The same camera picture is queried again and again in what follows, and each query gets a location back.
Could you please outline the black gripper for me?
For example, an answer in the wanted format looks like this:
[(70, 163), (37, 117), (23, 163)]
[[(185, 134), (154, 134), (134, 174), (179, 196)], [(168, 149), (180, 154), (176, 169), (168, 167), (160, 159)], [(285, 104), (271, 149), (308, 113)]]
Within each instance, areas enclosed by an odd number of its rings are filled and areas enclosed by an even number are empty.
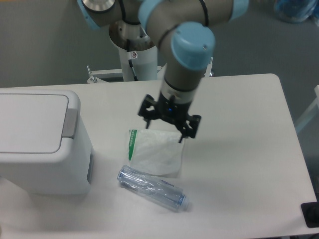
[(195, 138), (201, 121), (200, 115), (189, 115), (188, 110), (191, 102), (178, 104), (167, 99), (162, 93), (159, 94), (156, 102), (151, 95), (146, 95), (142, 101), (138, 116), (146, 122), (145, 128), (149, 128), (152, 120), (162, 120), (173, 124), (181, 133), (178, 143), (184, 138)]

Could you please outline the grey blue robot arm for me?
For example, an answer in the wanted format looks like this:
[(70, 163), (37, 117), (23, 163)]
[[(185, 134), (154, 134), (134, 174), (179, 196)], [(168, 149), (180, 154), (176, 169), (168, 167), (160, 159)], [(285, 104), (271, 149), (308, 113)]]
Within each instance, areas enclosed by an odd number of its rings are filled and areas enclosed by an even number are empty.
[(155, 100), (146, 95), (139, 109), (147, 124), (161, 119), (181, 138), (195, 138), (201, 120), (189, 107), (213, 55), (212, 26), (242, 16), (247, 0), (80, 0), (89, 25), (118, 27), (118, 42), (128, 51), (155, 46), (166, 69)]

